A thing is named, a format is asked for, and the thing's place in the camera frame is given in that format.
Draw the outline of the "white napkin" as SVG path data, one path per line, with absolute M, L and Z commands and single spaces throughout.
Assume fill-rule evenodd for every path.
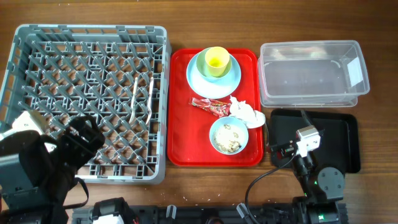
M 248 129 L 259 128 L 266 123 L 265 114 L 254 110 L 252 106 L 245 101 L 238 101 L 237 98 L 230 96 L 231 106 L 229 116 L 242 121 Z

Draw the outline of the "light blue bowl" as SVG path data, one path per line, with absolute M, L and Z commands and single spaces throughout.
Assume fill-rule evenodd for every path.
M 223 153 L 221 151 L 218 150 L 217 145 L 215 144 L 215 141 L 213 139 L 213 135 L 215 133 L 215 131 L 223 124 L 232 124 L 232 125 L 236 125 L 240 130 L 241 130 L 241 140 L 242 140 L 242 145 L 241 148 L 232 153 L 232 154 L 227 154 L 227 153 Z M 209 138 L 210 138 L 210 142 L 211 145 L 220 153 L 225 154 L 225 155 L 235 155 L 235 154 L 239 154 L 241 151 L 243 151 L 243 149 L 247 146 L 248 140 L 249 140 L 249 133 L 248 133 L 248 129 L 246 127 L 246 125 L 240 121 L 237 118 L 234 117 L 223 117 L 220 119 L 217 119 L 211 126 L 210 128 L 210 132 L 209 132 Z

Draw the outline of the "white plastic spoon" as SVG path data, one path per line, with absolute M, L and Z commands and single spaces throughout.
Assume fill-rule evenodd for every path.
M 134 79 L 134 86 L 133 86 L 133 93 L 132 93 L 132 98 L 131 98 L 131 116 L 129 119 L 129 124 L 132 124 L 134 122 L 135 119 L 135 102 L 136 102 L 136 95 L 137 95 L 137 89 L 138 89 L 138 81 L 139 78 L 136 77 Z

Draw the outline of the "white plastic fork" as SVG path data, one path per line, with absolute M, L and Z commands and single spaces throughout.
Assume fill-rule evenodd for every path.
M 147 101 L 147 119 L 146 119 L 146 126 L 149 125 L 151 116 L 152 116 L 152 94 L 153 94 L 153 88 L 154 88 L 154 77 L 150 78 L 150 83 L 149 83 L 149 97 Z

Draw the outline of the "rice and food scraps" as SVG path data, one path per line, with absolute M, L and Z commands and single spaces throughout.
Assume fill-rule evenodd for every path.
M 232 124 L 221 125 L 214 133 L 213 139 L 218 150 L 232 154 L 241 148 L 241 130 Z

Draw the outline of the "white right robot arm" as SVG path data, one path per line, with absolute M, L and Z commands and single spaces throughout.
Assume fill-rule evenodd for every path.
M 305 157 L 298 152 L 297 141 L 273 145 L 271 157 L 281 161 L 278 168 L 291 166 L 304 195 L 295 197 L 284 217 L 286 223 L 348 223 L 343 199 L 345 175 L 336 167 L 320 166 L 314 152 Z

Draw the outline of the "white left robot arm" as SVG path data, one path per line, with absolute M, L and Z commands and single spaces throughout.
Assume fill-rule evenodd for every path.
M 80 184 L 75 173 L 94 157 L 105 137 L 90 115 L 73 118 L 56 139 L 45 133 L 48 124 L 36 110 L 24 111 L 1 134 L 1 198 L 8 206 L 1 223 L 66 223 L 67 193 Z

